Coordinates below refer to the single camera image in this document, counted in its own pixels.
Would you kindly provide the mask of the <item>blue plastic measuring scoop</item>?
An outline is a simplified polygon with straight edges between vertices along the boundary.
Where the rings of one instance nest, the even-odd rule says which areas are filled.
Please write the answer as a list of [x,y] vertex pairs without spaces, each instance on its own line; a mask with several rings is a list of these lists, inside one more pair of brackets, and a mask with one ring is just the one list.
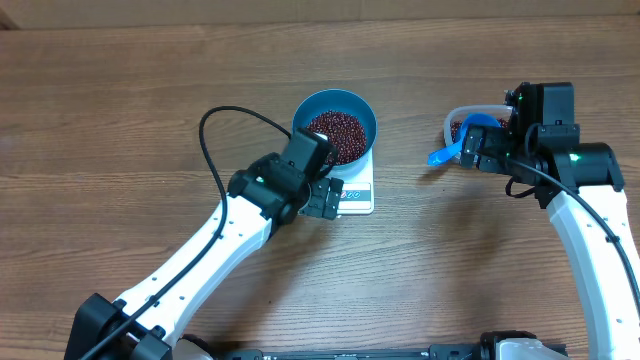
[[466,118],[466,120],[462,124],[462,127],[460,128],[460,139],[449,146],[430,153],[427,158],[427,165],[440,166],[452,160],[455,156],[459,156],[462,152],[463,143],[471,125],[482,125],[501,128],[497,119],[492,117],[491,115],[484,113],[471,114]]

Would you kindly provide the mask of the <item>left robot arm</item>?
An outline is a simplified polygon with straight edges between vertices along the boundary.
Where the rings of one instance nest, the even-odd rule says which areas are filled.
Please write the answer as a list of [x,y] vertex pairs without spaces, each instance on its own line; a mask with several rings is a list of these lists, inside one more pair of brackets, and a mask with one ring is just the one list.
[[236,172],[205,224],[160,268],[115,301],[99,294],[76,312],[68,359],[207,359],[184,332],[221,282],[300,214],[333,220],[342,182],[328,178],[335,148],[306,129],[282,153]]

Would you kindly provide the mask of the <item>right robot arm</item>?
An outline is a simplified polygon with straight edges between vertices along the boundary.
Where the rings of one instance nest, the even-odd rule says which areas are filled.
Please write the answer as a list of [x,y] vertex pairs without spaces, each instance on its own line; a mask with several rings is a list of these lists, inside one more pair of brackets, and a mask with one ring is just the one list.
[[460,164],[526,184],[569,259],[596,359],[639,356],[639,254],[612,148],[583,143],[569,82],[523,82],[505,95],[507,127],[460,132]]

